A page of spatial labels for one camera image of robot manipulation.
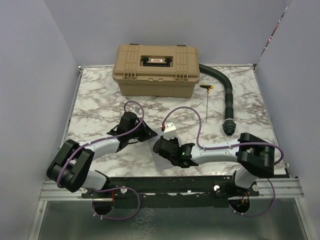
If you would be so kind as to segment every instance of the t-handle screwdriver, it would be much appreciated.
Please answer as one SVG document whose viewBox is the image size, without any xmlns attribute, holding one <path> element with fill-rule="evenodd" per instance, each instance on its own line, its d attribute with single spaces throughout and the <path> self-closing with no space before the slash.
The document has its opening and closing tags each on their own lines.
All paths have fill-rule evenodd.
<svg viewBox="0 0 320 240">
<path fill-rule="evenodd" d="M 208 102 L 209 102 L 209 93 L 210 89 L 213 89 L 214 86 L 208 85 L 208 84 L 201 84 L 200 88 L 206 89 L 207 95 L 206 95 L 206 115 L 205 115 L 205 122 L 208 121 Z"/>
</svg>

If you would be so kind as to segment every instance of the black corrugated hose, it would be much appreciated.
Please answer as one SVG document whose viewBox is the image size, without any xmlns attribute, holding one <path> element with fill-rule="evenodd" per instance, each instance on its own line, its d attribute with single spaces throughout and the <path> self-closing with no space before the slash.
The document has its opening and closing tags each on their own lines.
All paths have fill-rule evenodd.
<svg viewBox="0 0 320 240">
<path fill-rule="evenodd" d="M 222 72 L 203 64 L 199 64 L 200 73 L 209 75 L 217 79 L 224 86 L 224 123 L 222 125 L 223 131 L 228 136 L 234 134 L 236 130 L 236 124 L 234 120 L 234 96 L 232 94 L 232 84 L 229 78 Z"/>
</svg>

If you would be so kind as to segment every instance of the tan plastic case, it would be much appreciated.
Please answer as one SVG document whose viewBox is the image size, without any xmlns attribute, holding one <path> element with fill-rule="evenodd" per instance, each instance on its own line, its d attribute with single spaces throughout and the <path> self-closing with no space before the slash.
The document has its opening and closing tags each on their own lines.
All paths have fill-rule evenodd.
<svg viewBox="0 0 320 240">
<path fill-rule="evenodd" d="M 194 46 L 120 45 L 112 73 L 124 96 L 190 98 L 200 80 Z"/>
</svg>

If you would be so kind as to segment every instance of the white marble countertop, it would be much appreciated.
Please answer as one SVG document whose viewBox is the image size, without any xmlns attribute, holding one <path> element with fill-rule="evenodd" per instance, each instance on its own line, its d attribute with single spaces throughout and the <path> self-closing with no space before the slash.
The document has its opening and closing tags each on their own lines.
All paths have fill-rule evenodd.
<svg viewBox="0 0 320 240">
<path fill-rule="evenodd" d="M 208 121 L 202 122 L 201 143 L 219 143 L 236 139 L 240 133 L 251 133 L 270 143 L 276 143 L 270 119 L 263 102 L 252 67 L 215 67 L 223 72 L 233 86 L 233 108 L 236 130 L 227 136 L 222 129 L 224 122 L 225 95 L 222 84 L 202 74 L 199 84 L 214 85 L 209 94 Z M 174 108 L 189 106 L 196 109 L 201 118 L 206 118 L 207 92 L 195 86 L 191 98 L 122 96 L 118 84 L 112 78 L 112 67 L 85 68 L 78 89 L 69 126 L 68 139 L 77 142 L 101 138 L 115 127 L 123 114 L 127 100 L 142 104 L 145 122 L 151 128 L 160 127 L 165 116 Z M 197 116 L 187 109 L 171 115 L 183 143 L 195 143 L 199 122 Z M 128 145 L 120 152 L 96 159 L 91 170 L 99 170 L 110 177 L 155 177 L 155 176 L 203 176 L 232 175 L 240 165 L 234 162 L 211 162 L 197 167 L 172 167 L 156 171 L 148 143 Z M 282 161 L 275 166 L 275 174 L 284 175 Z"/>
</svg>

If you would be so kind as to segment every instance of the gray wall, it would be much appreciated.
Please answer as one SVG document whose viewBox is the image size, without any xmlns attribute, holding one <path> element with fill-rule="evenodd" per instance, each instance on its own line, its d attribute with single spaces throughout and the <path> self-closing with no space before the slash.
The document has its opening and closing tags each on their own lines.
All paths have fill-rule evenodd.
<svg viewBox="0 0 320 240">
<path fill-rule="evenodd" d="M 1 1 L 0 239 L 27 239 L 77 64 L 42 0 Z"/>
<path fill-rule="evenodd" d="M 287 5 L 287 6 L 290 6 L 290 4 L 292 3 L 292 1 L 293 1 L 293 0 L 285 0 L 286 5 Z"/>
<path fill-rule="evenodd" d="M 285 160 L 300 178 L 320 236 L 319 12 L 319 0 L 293 0 L 256 72 Z"/>
<path fill-rule="evenodd" d="M 205 64 L 252 64 L 286 0 L 44 0 L 79 65 L 114 64 L 120 44 L 197 46 Z"/>
</svg>

